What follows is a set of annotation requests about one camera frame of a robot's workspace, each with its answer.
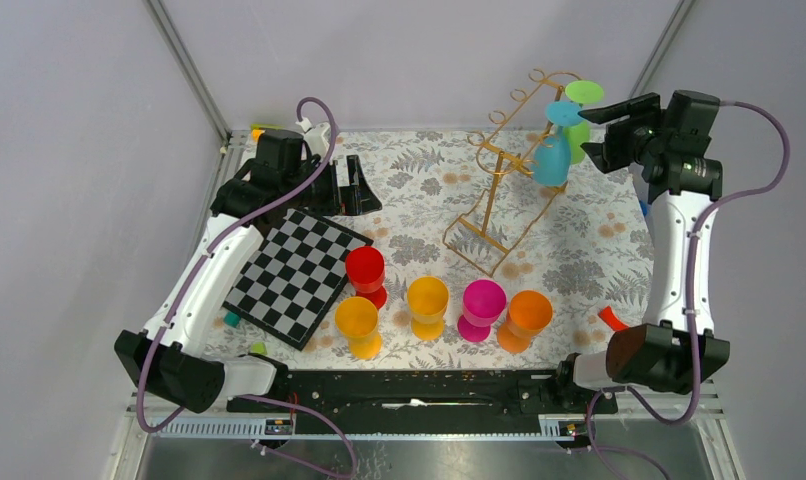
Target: floral pattern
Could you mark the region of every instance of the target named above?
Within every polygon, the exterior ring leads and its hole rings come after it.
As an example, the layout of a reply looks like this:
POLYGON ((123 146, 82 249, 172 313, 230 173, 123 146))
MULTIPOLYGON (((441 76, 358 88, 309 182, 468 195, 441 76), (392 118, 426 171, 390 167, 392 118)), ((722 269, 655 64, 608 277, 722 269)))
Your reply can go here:
MULTIPOLYGON (((502 148, 530 145, 530 132, 507 132, 502 148)), ((593 132, 599 140, 601 132, 593 132)), ((546 368, 571 352, 591 353, 605 347, 611 330, 597 313, 611 306, 626 324, 641 321, 652 271, 653 248, 626 171, 599 173, 585 160, 571 168, 567 192, 503 261, 494 274, 508 296, 537 290, 554 307, 554 317, 531 347, 507 353, 495 333, 469 343, 456 330, 465 287, 483 275, 442 243, 445 229, 469 211, 491 176, 474 161, 475 148, 462 131, 347 132, 336 142, 335 157, 358 154, 383 209, 361 217, 335 218, 374 239, 385 256, 388 301, 380 310, 383 346, 373 359, 354 358, 333 322, 335 306, 355 292, 347 286, 306 348, 299 352, 249 322, 224 325, 222 310, 214 319, 207 352, 238 356, 264 342, 268 355, 291 368, 447 369, 546 368), (450 303, 445 329, 431 342, 420 341, 409 327, 406 290, 415 279, 431 275, 447 284, 450 303)), ((252 156, 254 145, 245 148, 252 156)), ((519 174, 504 177, 497 193, 489 232, 511 244, 547 201, 547 191, 519 174)), ((481 220, 474 213, 472 220, 481 220)), ((478 258, 490 245, 470 230, 447 237, 456 248, 478 258)), ((505 319, 505 314, 493 328, 505 319)))

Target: red cup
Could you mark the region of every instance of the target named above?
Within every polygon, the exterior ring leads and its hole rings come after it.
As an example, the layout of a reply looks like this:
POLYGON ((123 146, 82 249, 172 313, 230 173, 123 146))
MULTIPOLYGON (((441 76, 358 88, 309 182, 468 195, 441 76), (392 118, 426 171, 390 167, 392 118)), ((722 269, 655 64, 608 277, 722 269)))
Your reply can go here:
POLYGON ((385 281, 385 259, 374 247, 359 247, 344 259, 347 278, 356 289, 356 295, 365 297, 379 309, 388 300, 388 292, 382 286, 385 281))

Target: table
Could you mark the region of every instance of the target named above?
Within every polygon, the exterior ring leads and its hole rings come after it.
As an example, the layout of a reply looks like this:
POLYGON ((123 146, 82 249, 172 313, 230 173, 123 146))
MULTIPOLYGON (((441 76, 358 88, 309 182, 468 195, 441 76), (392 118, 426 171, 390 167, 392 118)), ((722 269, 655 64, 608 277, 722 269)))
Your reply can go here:
MULTIPOLYGON (((515 130, 501 142, 529 145, 531 135, 515 130)), ((599 141, 602 132, 593 135, 599 141)), ((482 273, 446 248, 442 235, 491 182, 477 167, 475 147, 466 137, 464 131, 396 131, 344 132, 338 139, 333 158, 358 154, 369 186, 383 202, 379 212, 334 218, 373 238, 385 256, 389 300, 380 310, 383 347, 374 359, 350 355, 332 321, 334 307, 302 352, 249 322, 225 326, 226 311, 221 310, 213 319, 207 353, 237 356, 261 341, 271 358, 292 369, 546 368, 571 352, 605 348, 612 331, 597 313, 606 306, 624 323, 640 323, 651 275, 650 235, 627 172, 603 175, 586 159, 571 167, 567 192, 553 201, 494 275, 510 298, 527 289, 546 295, 555 311, 550 325, 518 355, 501 349, 494 332, 482 343, 461 338, 456 320, 462 292, 482 273), (431 342, 412 334, 404 300, 407 286, 424 275, 441 278, 451 295, 445 330, 431 342)), ((254 154, 250 141, 243 157, 254 154)), ((496 210, 495 224, 507 231, 523 228, 541 210, 544 192, 519 174, 503 183, 499 198, 510 207, 496 210)), ((348 285, 338 301, 352 294, 348 285)))

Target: chessboard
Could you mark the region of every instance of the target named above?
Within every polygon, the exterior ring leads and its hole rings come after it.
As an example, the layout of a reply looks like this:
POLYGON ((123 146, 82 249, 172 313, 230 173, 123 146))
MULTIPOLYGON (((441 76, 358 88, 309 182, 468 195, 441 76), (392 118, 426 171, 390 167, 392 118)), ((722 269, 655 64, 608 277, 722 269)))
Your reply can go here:
POLYGON ((373 240, 290 209, 241 269, 224 307, 302 350, 347 284, 344 259, 373 240))

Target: white wall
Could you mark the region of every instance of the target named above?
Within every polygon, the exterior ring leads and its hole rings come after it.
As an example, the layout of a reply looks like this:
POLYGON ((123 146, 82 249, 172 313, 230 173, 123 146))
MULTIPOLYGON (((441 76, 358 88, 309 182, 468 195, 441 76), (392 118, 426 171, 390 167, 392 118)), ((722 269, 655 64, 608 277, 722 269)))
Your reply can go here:
MULTIPOLYGON (((677 0, 166 0, 226 121, 291 124, 314 95, 344 128, 490 125, 534 67, 629 94, 677 0)), ((540 109, 520 116, 543 123, 540 109)))
POLYGON ((0 479, 101 473, 217 148, 143 2, 0 2, 0 479))
MULTIPOLYGON (((806 0, 698 2, 650 85, 675 88, 760 105, 789 131, 785 181, 719 213, 710 289, 732 342, 718 389, 748 478, 806 478, 806 0)), ((723 109, 712 136, 725 193, 776 172, 780 142, 756 114, 723 109)))

